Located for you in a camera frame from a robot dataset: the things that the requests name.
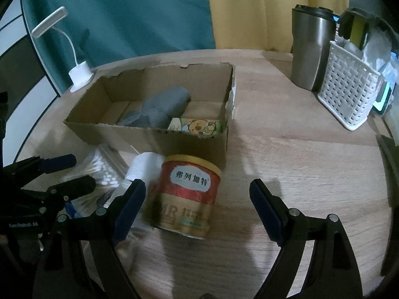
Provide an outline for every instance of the cotton swab package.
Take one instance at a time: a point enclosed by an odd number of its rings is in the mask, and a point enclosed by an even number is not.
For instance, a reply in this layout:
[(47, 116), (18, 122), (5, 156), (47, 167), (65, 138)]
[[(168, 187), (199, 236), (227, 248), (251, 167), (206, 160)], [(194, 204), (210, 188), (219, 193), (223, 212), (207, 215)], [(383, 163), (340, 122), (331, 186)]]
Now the cotton swab package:
[[(116, 197), (123, 195), (130, 187), (132, 181), (134, 181), (136, 178), (141, 179), (146, 184), (147, 195), (144, 204), (137, 214), (126, 239), (115, 247), (116, 254), (118, 255), (126, 273), (128, 273), (130, 270), (133, 259), (140, 246), (141, 239), (150, 234), (153, 230), (153, 227), (147, 225), (145, 222), (145, 219), (143, 218), (143, 211), (145, 210), (145, 207), (151, 203), (151, 199), (155, 194), (154, 191), (158, 183), (159, 174), (161, 173), (161, 166), (164, 159), (165, 156), (156, 154), (154, 152), (145, 152), (136, 156), (126, 173), (126, 176), (124, 175), (125, 179), (120, 181), (119, 187), (111, 194), (111, 196), (103, 205), (105, 208), (107, 208)], [(83, 255), (85, 256), (86, 267), (90, 278), (96, 281), (98, 285), (102, 287), (101, 280), (95, 268), (89, 243), (85, 245)]]
[(111, 198), (127, 173), (122, 158), (107, 145), (99, 145), (80, 165), (76, 166), (61, 182), (90, 175), (96, 180), (96, 188), (88, 195), (68, 201), (65, 210), (72, 218), (86, 217)]

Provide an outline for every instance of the gray towel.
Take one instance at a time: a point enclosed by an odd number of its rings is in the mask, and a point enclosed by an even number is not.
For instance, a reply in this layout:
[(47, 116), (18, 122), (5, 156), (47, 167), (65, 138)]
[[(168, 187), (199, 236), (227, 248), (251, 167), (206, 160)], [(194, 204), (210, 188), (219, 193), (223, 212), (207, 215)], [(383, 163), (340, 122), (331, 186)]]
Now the gray towel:
[(172, 87), (149, 97), (141, 111), (129, 111), (118, 125), (167, 129), (172, 118), (179, 118), (187, 107), (190, 94), (184, 87)]

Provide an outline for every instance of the plastic wrap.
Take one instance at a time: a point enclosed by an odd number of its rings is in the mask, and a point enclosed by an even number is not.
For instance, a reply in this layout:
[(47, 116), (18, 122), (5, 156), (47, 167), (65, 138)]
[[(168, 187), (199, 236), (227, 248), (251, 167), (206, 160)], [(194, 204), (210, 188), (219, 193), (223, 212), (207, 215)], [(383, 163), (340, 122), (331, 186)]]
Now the plastic wrap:
[(386, 62), (390, 61), (391, 49), (392, 42), (388, 33), (374, 27), (363, 49), (363, 61), (372, 69), (379, 71)]
[[(152, 152), (140, 154), (135, 157), (129, 170), (126, 169), (122, 172), (123, 169), (118, 168), (119, 165), (115, 163), (115, 158), (109, 152), (109, 148), (105, 146), (97, 148), (81, 165), (64, 178), (71, 179), (79, 177), (81, 174), (89, 174), (97, 181), (97, 188), (93, 193), (78, 198), (71, 203), (71, 206), (76, 208), (77, 214), (81, 216), (89, 215), (98, 207), (107, 208), (116, 197), (125, 193), (136, 178), (144, 181), (147, 189), (144, 204), (137, 214), (126, 239), (119, 242), (115, 247), (116, 254), (128, 274), (140, 246), (140, 240), (153, 230), (153, 227), (147, 225), (143, 216), (146, 206), (151, 204), (151, 200), (155, 195), (164, 156)], [(116, 179), (113, 180), (111, 178), (110, 181), (105, 181), (105, 178), (109, 178), (109, 174), (112, 176), (115, 174)], [(118, 184), (110, 184), (109, 182), (111, 181), (117, 181)], [(90, 278), (102, 287), (88, 242), (84, 246), (83, 255)]]
[(86, 217), (102, 207), (124, 180), (126, 172), (127, 165), (119, 154), (110, 150), (107, 145), (99, 145), (81, 164), (61, 179), (61, 182), (65, 182), (90, 175), (97, 184), (92, 193), (68, 201), (65, 205), (67, 214), (72, 218)]

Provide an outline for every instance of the woven basket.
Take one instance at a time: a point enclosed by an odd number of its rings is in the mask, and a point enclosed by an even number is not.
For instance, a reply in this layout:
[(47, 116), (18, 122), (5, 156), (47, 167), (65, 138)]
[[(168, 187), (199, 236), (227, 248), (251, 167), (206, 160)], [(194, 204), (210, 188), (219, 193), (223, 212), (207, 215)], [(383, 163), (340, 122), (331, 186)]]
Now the woven basket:
[(384, 77), (361, 59), (330, 41), (330, 55), (317, 97), (349, 130), (362, 125)]

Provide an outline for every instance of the wooden tabletop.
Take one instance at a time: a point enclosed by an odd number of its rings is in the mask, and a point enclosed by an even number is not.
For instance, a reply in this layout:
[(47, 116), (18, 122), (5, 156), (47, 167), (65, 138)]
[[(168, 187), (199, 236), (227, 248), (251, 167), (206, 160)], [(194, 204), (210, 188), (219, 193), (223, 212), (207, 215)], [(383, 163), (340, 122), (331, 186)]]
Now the wooden tabletop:
[[(222, 175), (206, 240), (154, 229), (134, 259), (130, 277), (143, 298), (253, 298), (279, 247), (270, 241), (249, 199), (261, 178), (288, 207), (325, 218), (337, 214), (351, 241), (364, 292), (380, 280), (390, 208), (376, 134), (388, 134), (379, 118), (346, 130), (316, 96), (288, 78), (290, 54), (186, 51), (151, 55), (98, 68), (96, 77), (157, 64), (229, 62), (236, 66), (236, 97), (229, 126), (227, 166)], [(93, 146), (64, 124), (85, 88), (67, 92), (49, 108), (28, 138), (19, 159), (71, 152), (83, 160)], [(133, 154), (121, 154), (129, 163)], [(44, 175), (29, 186), (45, 190), (64, 172)], [(299, 292), (312, 253), (308, 241), (290, 295)]]

